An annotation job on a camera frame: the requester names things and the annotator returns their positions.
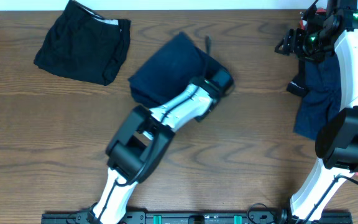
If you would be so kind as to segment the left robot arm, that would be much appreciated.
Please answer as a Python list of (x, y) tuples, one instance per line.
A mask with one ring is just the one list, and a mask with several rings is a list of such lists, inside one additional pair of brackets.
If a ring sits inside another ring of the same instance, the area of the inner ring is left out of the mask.
[(216, 107), (234, 80), (225, 69), (195, 77), (167, 103), (135, 107), (106, 148), (108, 179), (88, 223), (119, 223), (137, 184), (159, 165), (176, 132), (192, 119), (201, 121)]

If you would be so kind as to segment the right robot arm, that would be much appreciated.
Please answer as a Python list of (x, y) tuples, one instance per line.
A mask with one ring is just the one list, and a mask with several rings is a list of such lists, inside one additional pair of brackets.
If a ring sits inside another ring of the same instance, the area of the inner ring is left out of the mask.
[(341, 104), (338, 114), (318, 133), (316, 162), (288, 209), (275, 223), (351, 223), (349, 213), (324, 208), (345, 182), (358, 172), (358, 8), (357, 2), (328, 1), (324, 14), (315, 5), (302, 16), (305, 24), (290, 29), (275, 46), (278, 54), (295, 54), (319, 63), (335, 55), (339, 62)]

